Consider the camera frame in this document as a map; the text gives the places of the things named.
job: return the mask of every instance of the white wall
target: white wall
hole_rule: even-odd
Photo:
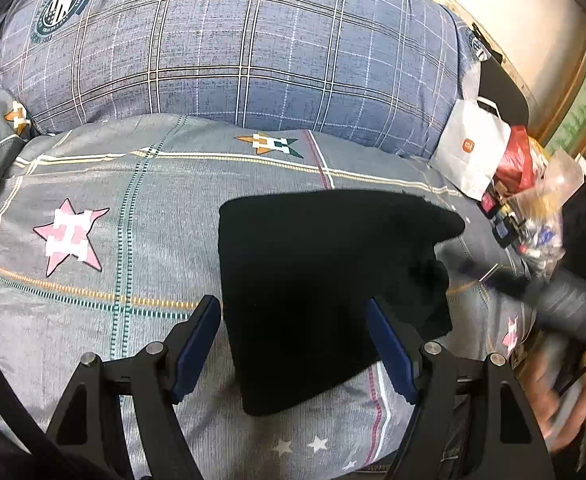
[[[573,0],[456,0],[499,44],[543,107],[583,42],[586,18]],[[543,110],[531,110],[532,120]]]

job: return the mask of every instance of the blue gripper pad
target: blue gripper pad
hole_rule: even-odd
[[[191,315],[191,319],[196,322],[196,325],[178,359],[177,378],[175,386],[170,391],[171,400],[174,404],[179,403],[195,389],[208,356],[208,351],[213,344],[222,320],[219,300],[213,296],[209,296],[209,298],[210,300],[207,304],[200,303]],[[203,308],[204,312],[201,316],[196,316],[199,308]]]
[[[394,390],[404,396],[407,402],[415,404],[418,390],[413,378],[412,361],[377,301],[373,299],[368,302],[366,323]]]

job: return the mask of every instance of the clutter pile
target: clutter pile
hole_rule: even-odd
[[[478,98],[455,104],[430,164],[479,202],[502,248],[515,247],[550,277],[564,256],[562,206],[584,182],[575,160],[564,150],[549,156],[524,126],[509,126]]]

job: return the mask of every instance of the red plastic bag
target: red plastic bag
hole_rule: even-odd
[[[533,159],[528,145],[528,134],[524,126],[512,126],[506,152],[495,172],[509,195],[519,193],[535,185]]]

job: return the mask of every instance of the white paper bag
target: white paper bag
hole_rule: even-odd
[[[497,110],[494,102],[483,97],[477,100]],[[501,116],[482,110],[476,101],[458,100],[430,165],[462,193],[481,200],[502,160],[509,138],[510,126],[502,121]]]

